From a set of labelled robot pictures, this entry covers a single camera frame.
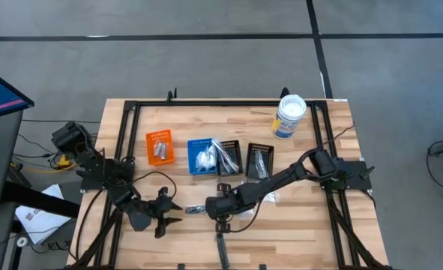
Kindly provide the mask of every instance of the black metal frame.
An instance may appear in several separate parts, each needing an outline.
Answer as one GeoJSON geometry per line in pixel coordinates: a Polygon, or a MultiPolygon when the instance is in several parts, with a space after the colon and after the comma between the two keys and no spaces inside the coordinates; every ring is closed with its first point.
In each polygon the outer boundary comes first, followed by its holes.
{"type": "MultiPolygon", "coordinates": [[[[285,88],[282,91],[281,97],[287,95],[289,91],[285,88]]],[[[141,111],[141,107],[168,107],[168,106],[260,106],[260,107],[277,107],[279,105],[280,100],[223,100],[223,99],[207,99],[207,100],[176,100],[177,91],[173,94],[171,91],[168,93],[168,98],[166,100],[150,100],[150,101],[137,101],[137,100],[127,100],[124,103],[123,114],[121,117],[120,129],[118,132],[118,141],[115,149],[115,159],[121,160],[121,152],[122,146],[124,142],[124,135],[127,130],[127,119],[131,110],[134,110],[133,121],[131,123],[129,143],[127,147],[127,156],[133,156],[134,144],[136,141],[136,132],[139,124],[139,114],[141,111]]],[[[331,127],[331,121],[329,117],[328,105],[326,100],[307,100],[307,106],[311,109],[312,118],[313,118],[313,126],[315,131],[316,145],[319,148],[324,148],[324,143],[322,140],[322,132],[319,125],[319,117],[318,110],[322,111],[323,122],[325,123],[325,129],[328,138],[328,145],[330,148],[330,153],[332,157],[337,157],[337,150],[334,143],[334,135],[331,127]]],[[[328,205],[334,203],[334,194],[330,188],[325,188],[326,199],[328,201],[328,205]]],[[[341,209],[343,212],[343,217],[345,218],[349,228],[352,228],[351,218],[349,215],[349,207],[348,201],[346,199],[346,194],[344,190],[339,190],[338,194],[340,196],[341,209]]],[[[109,199],[106,198],[105,209],[103,211],[103,223],[101,227],[103,227],[108,218],[110,216],[112,203],[109,199]]],[[[338,228],[338,223],[336,219],[330,214],[330,222],[331,229],[333,231],[333,240],[334,247],[337,255],[337,263],[338,266],[348,266],[345,263],[343,246],[341,242],[340,231],[338,228]]],[[[114,228],[114,233],[112,237],[112,245],[109,253],[109,265],[113,266],[116,262],[116,256],[118,253],[118,243],[121,234],[121,218],[117,220],[114,228]]],[[[353,266],[360,266],[360,260],[358,256],[358,252],[356,251],[355,246],[349,242],[349,250],[352,258],[353,266]]],[[[100,248],[97,250],[95,254],[94,265],[100,266],[101,258],[103,256],[103,244],[101,244],[100,248]]]]}

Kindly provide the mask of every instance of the cable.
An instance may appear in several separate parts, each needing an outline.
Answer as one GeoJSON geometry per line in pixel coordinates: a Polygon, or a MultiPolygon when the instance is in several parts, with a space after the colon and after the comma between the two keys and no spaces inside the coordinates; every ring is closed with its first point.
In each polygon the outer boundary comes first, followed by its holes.
{"type": "Polygon", "coordinates": [[[438,180],[436,180],[436,179],[434,178],[433,173],[431,172],[431,169],[430,169],[430,152],[431,152],[431,148],[432,148],[433,146],[437,145],[438,143],[443,143],[443,140],[441,140],[441,141],[437,141],[437,142],[433,142],[433,144],[428,148],[428,151],[427,151],[427,153],[426,153],[426,167],[428,168],[428,173],[430,174],[431,179],[432,179],[436,184],[438,184],[439,186],[443,187],[443,184],[441,184],[440,182],[438,182],[438,180]]]}
{"type": "Polygon", "coordinates": [[[57,152],[55,154],[55,156],[49,161],[49,166],[51,167],[51,169],[59,170],[59,166],[56,163],[56,158],[58,158],[60,155],[62,155],[62,153],[61,152],[57,152]]]}
{"type": "Polygon", "coordinates": [[[81,240],[81,232],[83,231],[83,226],[85,225],[85,220],[86,217],[88,216],[89,211],[91,210],[91,207],[93,206],[94,201],[98,198],[98,196],[100,196],[101,192],[103,192],[103,190],[98,191],[98,193],[96,193],[96,195],[94,195],[93,199],[91,200],[91,202],[88,205],[88,208],[86,209],[85,215],[83,215],[83,219],[81,220],[81,224],[79,225],[79,229],[78,229],[78,236],[76,237],[76,250],[75,250],[75,260],[79,260],[79,240],[81,240]]]}
{"type": "Polygon", "coordinates": [[[76,122],[83,124],[100,124],[101,121],[83,121],[83,120],[34,120],[34,119],[23,119],[23,122],[36,122],[36,123],[62,123],[62,122],[76,122]]]}
{"type": "Polygon", "coordinates": [[[15,238],[15,237],[18,237],[18,236],[29,235],[30,233],[47,233],[47,232],[49,232],[50,230],[53,230],[53,229],[59,229],[59,228],[61,228],[61,227],[63,227],[63,226],[66,226],[66,225],[68,225],[68,224],[73,224],[73,223],[76,223],[76,220],[73,220],[73,221],[67,222],[67,223],[65,223],[65,224],[63,224],[63,225],[61,225],[61,226],[54,226],[53,228],[49,228],[49,229],[47,229],[47,230],[44,230],[43,232],[23,232],[23,233],[17,233],[15,236],[8,237],[7,239],[1,241],[1,242],[0,242],[0,245],[2,245],[2,244],[5,243],[5,242],[10,241],[10,239],[13,239],[13,238],[15,238]]]}
{"type": "Polygon", "coordinates": [[[26,168],[26,170],[29,172],[32,172],[32,173],[53,174],[53,173],[62,173],[64,171],[68,171],[71,168],[73,168],[74,166],[76,166],[76,163],[73,163],[70,166],[67,166],[66,168],[57,169],[57,170],[50,170],[50,171],[42,170],[42,169],[32,169],[32,168],[26,168]]]}
{"type": "Polygon", "coordinates": [[[36,254],[45,254],[51,251],[51,249],[48,247],[48,249],[46,251],[38,251],[35,250],[33,246],[31,246],[31,249],[36,253],[36,254]]]}
{"type": "Polygon", "coordinates": [[[149,175],[151,175],[151,174],[153,174],[153,173],[161,174],[162,176],[164,176],[164,177],[166,177],[168,180],[170,180],[171,183],[173,183],[173,186],[175,187],[175,192],[173,193],[173,195],[171,195],[171,198],[173,198],[173,197],[176,195],[176,192],[178,191],[178,188],[176,187],[176,183],[175,183],[175,182],[173,181],[173,179],[171,179],[169,176],[167,176],[167,175],[164,174],[163,172],[159,172],[159,171],[151,171],[151,172],[148,172],[148,173],[146,173],[145,175],[140,176],[140,177],[138,177],[138,178],[134,179],[133,181],[131,181],[131,182],[129,182],[129,183],[126,183],[126,184],[113,184],[112,182],[109,182],[109,181],[105,181],[105,182],[108,183],[109,185],[113,185],[113,186],[116,186],[116,187],[127,187],[127,186],[129,186],[129,185],[134,184],[134,182],[139,181],[139,180],[141,180],[141,179],[145,178],[146,176],[149,176],[149,175]]]}
{"type": "Polygon", "coordinates": [[[43,149],[43,150],[46,151],[46,152],[49,152],[49,153],[51,153],[51,154],[55,154],[55,153],[53,153],[52,151],[50,151],[50,150],[44,148],[41,144],[39,144],[39,143],[37,143],[37,142],[32,142],[32,141],[30,141],[29,139],[26,139],[26,137],[23,136],[22,134],[19,134],[19,133],[18,133],[18,136],[22,137],[27,143],[34,144],[34,145],[36,145],[36,146],[39,146],[41,149],[43,149]]]}
{"type": "Polygon", "coordinates": [[[360,191],[366,194],[373,201],[374,209],[376,209],[376,201],[374,200],[374,197],[368,192],[368,190],[360,190],[360,191]]]}
{"type": "Polygon", "coordinates": [[[248,225],[246,225],[246,226],[245,226],[244,228],[242,228],[242,229],[235,229],[235,230],[232,230],[232,229],[231,229],[229,232],[230,232],[230,233],[241,233],[241,232],[245,231],[247,228],[249,228],[249,227],[253,224],[253,222],[254,222],[254,220],[256,219],[256,217],[258,216],[259,208],[260,208],[262,202],[263,202],[263,201],[260,201],[260,202],[258,203],[258,208],[256,209],[256,212],[254,213],[254,216],[253,216],[253,218],[251,219],[251,221],[248,223],[248,225]]]}
{"type": "Polygon", "coordinates": [[[71,253],[70,248],[68,248],[68,254],[70,254],[71,258],[73,258],[73,260],[75,260],[75,262],[77,261],[76,257],[71,253]]]}
{"type": "Polygon", "coordinates": [[[32,166],[37,166],[37,167],[43,167],[43,168],[51,169],[50,166],[46,166],[46,165],[41,165],[41,164],[36,164],[36,163],[28,162],[28,161],[26,161],[26,160],[22,160],[21,158],[16,157],[16,156],[13,156],[13,158],[15,158],[15,159],[17,159],[18,161],[21,161],[21,162],[23,162],[23,163],[30,164],[30,165],[32,165],[32,166]]]}
{"type": "Polygon", "coordinates": [[[337,134],[332,140],[328,140],[328,141],[324,142],[323,145],[325,145],[327,143],[334,142],[337,138],[339,138],[341,135],[343,135],[346,131],[349,131],[350,129],[354,128],[355,125],[356,125],[356,123],[353,121],[353,125],[351,127],[345,128],[343,131],[341,131],[339,134],[337,134]]]}
{"type": "Polygon", "coordinates": [[[27,156],[27,155],[23,155],[23,154],[13,154],[17,157],[21,157],[21,158],[49,158],[51,157],[53,154],[42,154],[42,155],[38,155],[38,156],[27,156]]]}

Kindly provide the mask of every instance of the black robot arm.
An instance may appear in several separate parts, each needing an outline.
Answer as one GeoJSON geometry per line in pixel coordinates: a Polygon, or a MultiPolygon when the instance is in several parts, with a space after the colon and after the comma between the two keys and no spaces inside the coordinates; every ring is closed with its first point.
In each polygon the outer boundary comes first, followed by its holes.
{"type": "MultiPolygon", "coordinates": [[[[217,233],[238,233],[242,230],[231,231],[228,217],[253,209],[256,204],[259,204],[263,200],[266,194],[289,185],[294,181],[303,179],[322,183],[328,181],[343,181],[348,177],[350,177],[349,168],[343,159],[331,158],[326,150],[315,148],[307,151],[297,162],[267,180],[258,183],[240,184],[234,188],[231,188],[229,184],[219,184],[218,191],[221,192],[222,195],[206,198],[205,207],[208,216],[217,221],[217,233]],[[317,175],[314,175],[304,168],[303,161],[306,160],[306,158],[311,160],[317,175]]],[[[340,224],[348,240],[354,243],[355,248],[367,264],[366,268],[358,268],[355,266],[350,268],[351,266],[346,266],[345,269],[392,269],[390,266],[382,265],[374,259],[371,253],[363,246],[336,207],[332,194],[328,197],[328,209],[330,215],[340,224]]]]}
{"type": "Polygon", "coordinates": [[[266,194],[294,181],[309,179],[315,182],[324,182],[334,179],[334,177],[345,177],[347,172],[341,169],[340,165],[342,163],[343,160],[341,159],[332,159],[326,150],[309,150],[297,162],[267,180],[259,183],[240,184],[233,189],[227,188],[228,185],[226,184],[221,184],[218,189],[224,191],[224,195],[206,198],[206,211],[211,219],[227,218],[229,215],[236,215],[253,209],[266,194]],[[303,166],[303,161],[306,158],[310,158],[319,175],[313,175],[306,171],[303,166]]]}
{"type": "Polygon", "coordinates": [[[120,212],[126,212],[130,224],[135,231],[143,231],[151,224],[151,219],[158,220],[155,237],[164,236],[166,226],[180,221],[178,218],[165,218],[164,213],[169,210],[181,210],[181,207],[172,202],[168,196],[168,188],[162,187],[158,191],[158,198],[144,201],[133,184],[134,157],[123,160],[105,158],[97,151],[88,131],[80,124],[67,123],[63,128],[52,135],[52,142],[63,154],[82,167],[84,170],[76,174],[83,180],[98,183],[100,188],[106,189],[108,197],[120,212]]]}

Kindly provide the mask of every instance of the black cable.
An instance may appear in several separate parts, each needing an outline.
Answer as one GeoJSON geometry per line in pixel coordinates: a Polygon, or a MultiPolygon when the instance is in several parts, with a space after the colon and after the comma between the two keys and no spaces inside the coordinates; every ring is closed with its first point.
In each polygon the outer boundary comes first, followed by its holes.
{"type": "Polygon", "coordinates": [[[77,261],[76,257],[71,253],[70,248],[68,248],[68,254],[70,254],[71,258],[73,258],[73,260],[77,261]]]}
{"type": "Polygon", "coordinates": [[[58,242],[55,242],[55,246],[56,246],[58,249],[52,249],[52,251],[67,251],[66,248],[69,248],[69,247],[70,247],[70,245],[69,245],[68,243],[66,243],[66,245],[65,245],[64,247],[60,247],[59,244],[58,244],[58,242]]]}
{"type": "Polygon", "coordinates": [[[334,142],[337,138],[339,138],[341,135],[343,135],[346,131],[349,131],[350,129],[354,128],[355,125],[356,125],[356,123],[353,122],[353,125],[351,127],[345,128],[343,131],[341,131],[339,134],[337,134],[332,140],[327,140],[326,142],[324,142],[323,145],[325,145],[327,143],[334,142]]]}
{"type": "Polygon", "coordinates": [[[129,185],[134,184],[134,182],[139,181],[139,180],[141,180],[141,179],[145,178],[146,176],[149,176],[149,175],[151,175],[151,174],[153,174],[153,173],[161,174],[162,176],[164,176],[164,177],[166,177],[168,180],[170,180],[171,183],[173,183],[173,186],[175,187],[175,192],[173,193],[173,195],[171,195],[171,198],[173,198],[173,197],[176,195],[176,192],[178,191],[178,188],[176,187],[176,183],[175,183],[175,182],[173,181],[173,179],[171,179],[169,176],[167,176],[167,175],[164,174],[163,172],[159,172],[159,171],[151,171],[151,172],[148,172],[148,173],[146,173],[145,175],[140,176],[140,177],[138,177],[138,178],[134,179],[133,181],[131,181],[131,182],[129,182],[129,183],[126,183],[126,184],[113,184],[112,182],[108,182],[108,181],[105,181],[105,182],[108,183],[109,185],[113,185],[113,186],[116,186],[116,187],[127,187],[127,186],[129,186],[129,185]]]}
{"type": "Polygon", "coordinates": [[[258,208],[256,209],[256,212],[254,213],[254,216],[253,216],[253,218],[251,219],[251,221],[248,223],[248,225],[246,225],[244,228],[242,228],[242,229],[231,229],[229,232],[230,233],[241,233],[241,232],[243,232],[243,231],[245,231],[247,228],[249,228],[252,224],[253,224],[253,222],[254,222],[254,220],[256,219],[256,217],[258,216],[258,213],[259,213],[259,208],[260,208],[260,206],[261,206],[261,203],[262,203],[262,201],[260,201],[259,203],[258,203],[258,208]]]}
{"type": "Polygon", "coordinates": [[[33,120],[33,119],[23,119],[23,122],[36,122],[36,123],[63,123],[63,122],[76,122],[84,124],[100,124],[101,121],[83,121],[83,120],[33,120]]]}
{"type": "Polygon", "coordinates": [[[49,166],[51,167],[51,169],[59,170],[59,166],[56,163],[56,158],[58,158],[60,155],[61,155],[61,152],[57,152],[55,154],[55,156],[49,161],[49,166]]]}
{"type": "Polygon", "coordinates": [[[35,250],[33,246],[31,246],[31,249],[32,249],[36,254],[45,254],[45,253],[51,251],[51,249],[50,249],[49,247],[48,247],[48,249],[47,249],[46,251],[38,251],[38,250],[35,250]]]}
{"type": "Polygon", "coordinates": [[[443,187],[443,184],[441,184],[440,182],[438,182],[438,180],[436,180],[436,179],[434,178],[433,173],[431,172],[431,169],[430,169],[430,152],[431,152],[431,148],[432,148],[433,146],[437,145],[438,143],[443,143],[443,140],[441,140],[441,141],[437,141],[437,142],[433,142],[433,144],[431,144],[431,146],[428,148],[428,151],[427,151],[427,153],[426,153],[426,167],[428,168],[428,173],[430,174],[431,179],[432,179],[436,184],[438,184],[440,187],[443,187]]]}
{"type": "Polygon", "coordinates": [[[34,145],[40,147],[41,149],[43,149],[43,150],[46,151],[46,152],[49,152],[49,153],[51,153],[51,154],[55,154],[55,153],[53,153],[52,151],[50,151],[50,150],[44,148],[41,144],[39,144],[39,143],[37,143],[37,142],[32,142],[31,140],[26,139],[26,137],[23,136],[22,134],[19,134],[19,133],[18,133],[18,136],[22,137],[27,143],[34,144],[34,145]]]}
{"type": "Polygon", "coordinates": [[[23,232],[23,233],[17,233],[16,235],[11,236],[11,237],[8,237],[7,239],[1,241],[1,242],[0,242],[0,245],[2,245],[2,244],[5,243],[5,242],[10,241],[10,239],[13,239],[13,238],[15,238],[15,237],[18,237],[18,236],[29,235],[30,233],[46,233],[46,232],[49,232],[50,230],[53,230],[53,229],[59,229],[59,228],[61,228],[61,227],[63,227],[63,226],[66,226],[66,225],[68,225],[68,224],[73,224],[73,223],[75,223],[75,222],[76,222],[76,220],[73,220],[73,221],[67,222],[67,223],[65,223],[65,224],[63,224],[63,225],[61,225],[61,226],[54,226],[53,228],[49,228],[49,229],[47,229],[47,230],[44,230],[43,232],[23,232]]]}
{"type": "Polygon", "coordinates": [[[79,240],[81,240],[81,232],[83,231],[83,226],[85,225],[86,217],[88,216],[88,213],[89,213],[91,207],[93,206],[94,201],[98,198],[98,196],[100,196],[101,192],[103,192],[103,190],[98,191],[98,193],[96,193],[96,195],[94,195],[93,199],[91,200],[91,202],[88,205],[88,208],[86,209],[85,215],[83,215],[83,219],[81,220],[81,224],[79,225],[78,236],[76,237],[75,260],[79,260],[79,240]]]}
{"type": "Polygon", "coordinates": [[[366,194],[373,201],[374,209],[376,209],[376,201],[374,200],[374,197],[368,192],[368,190],[360,190],[360,191],[366,194]]]}
{"type": "Polygon", "coordinates": [[[42,154],[42,155],[38,155],[38,156],[27,156],[27,155],[23,155],[23,154],[13,154],[14,156],[17,157],[21,157],[21,158],[49,158],[54,154],[42,154]]]}
{"type": "Polygon", "coordinates": [[[23,162],[23,163],[25,163],[25,164],[30,164],[30,165],[32,165],[32,166],[37,166],[37,167],[43,167],[43,168],[52,169],[50,166],[46,166],[46,165],[41,165],[41,164],[36,164],[36,163],[28,162],[28,161],[26,161],[26,160],[23,160],[23,159],[17,157],[17,156],[13,156],[13,158],[16,158],[18,161],[21,161],[21,162],[23,162]]]}

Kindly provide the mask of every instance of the table leg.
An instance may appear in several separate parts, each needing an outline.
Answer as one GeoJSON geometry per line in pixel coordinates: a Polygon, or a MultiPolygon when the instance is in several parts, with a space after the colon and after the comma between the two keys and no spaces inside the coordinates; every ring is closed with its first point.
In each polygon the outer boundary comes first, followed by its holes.
{"type": "Polygon", "coordinates": [[[18,185],[24,185],[27,188],[31,188],[31,183],[26,179],[26,177],[21,173],[21,171],[14,169],[12,166],[8,167],[8,177],[14,183],[18,185]]]}
{"type": "Polygon", "coordinates": [[[69,218],[78,217],[78,204],[54,196],[49,196],[9,181],[4,184],[1,201],[19,203],[22,206],[44,210],[49,213],[63,215],[69,218]]]}

